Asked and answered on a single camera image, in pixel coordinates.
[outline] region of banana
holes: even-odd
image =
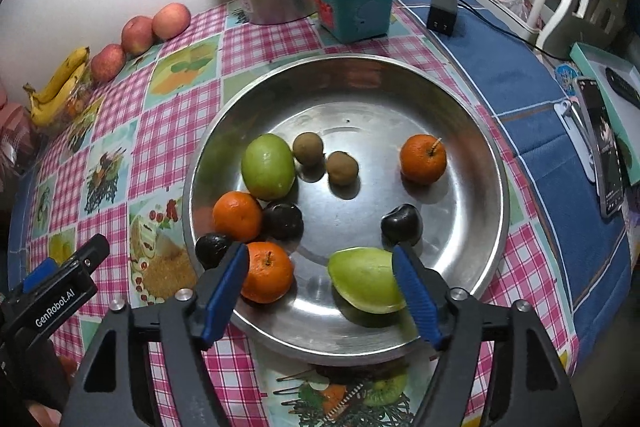
[[[89,58],[89,47],[77,48],[73,50],[69,56],[60,64],[56,72],[51,77],[49,83],[40,92],[36,92],[30,84],[24,84],[24,89],[30,98],[33,98],[38,103],[49,103],[62,89],[65,82],[71,77],[78,66],[83,62],[86,62]]]
[[[82,62],[50,102],[39,103],[38,100],[36,100],[34,93],[29,93],[29,99],[31,101],[31,120],[36,124],[36,126],[45,127],[54,121],[60,108],[65,104],[69,95],[71,95],[76,84],[82,77],[86,67],[86,63]]]

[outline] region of metal tray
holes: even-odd
[[[509,199],[504,166],[489,130],[447,87],[402,62],[372,55],[304,58],[252,82],[217,115],[191,160],[184,186],[186,244],[196,271],[198,237],[228,190],[246,190],[245,147],[272,132],[289,144],[301,132],[322,136],[325,154],[344,150],[360,164],[355,187],[332,189],[323,169],[302,173],[287,199],[300,207],[305,232],[286,243],[295,284],[271,305],[238,300],[232,321],[277,352],[324,365],[390,360],[417,339],[405,309],[358,311],[332,288],[329,256],[349,247],[382,247],[380,218],[401,203],[422,214],[416,246],[425,266],[450,286],[480,296],[502,256]],[[398,153],[411,135],[442,137],[447,171],[431,187],[405,182]]]

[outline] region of dark plum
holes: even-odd
[[[196,243],[196,257],[205,270],[215,268],[220,264],[226,251],[233,243],[228,235],[223,233],[206,233]]]
[[[380,221],[382,234],[393,244],[408,241],[415,245],[422,237],[422,218],[412,204],[396,206]]]
[[[272,201],[262,212],[264,231],[274,239],[287,241],[302,235],[302,212],[293,203]]]

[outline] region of metal screw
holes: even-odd
[[[175,293],[175,298],[178,301],[188,301],[193,297],[193,290],[191,288],[181,288]]]
[[[124,308],[126,304],[127,303],[122,297],[116,297],[109,303],[109,309],[112,312],[119,312]]]
[[[454,301],[464,301],[469,296],[469,292],[464,288],[452,288],[449,295]]]
[[[533,308],[533,306],[531,306],[530,302],[526,301],[525,299],[518,299],[515,302],[515,304],[516,304],[516,309],[519,312],[529,312]]]

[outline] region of red apple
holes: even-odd
[[[127,62],[127,55],[119,44],[107,44],[91,60],[91,75],[96,84],[111,82]]]
[[[162,8],[154,16],[152,23],[154,33],[163,41],[180,35],[191,24],[189,9],[179,2],[172,2]]]
[[[136,15],[122,29],[122,48],[132,57],[146,52],[154,43],[151,29],[152,20],[144,15]]]

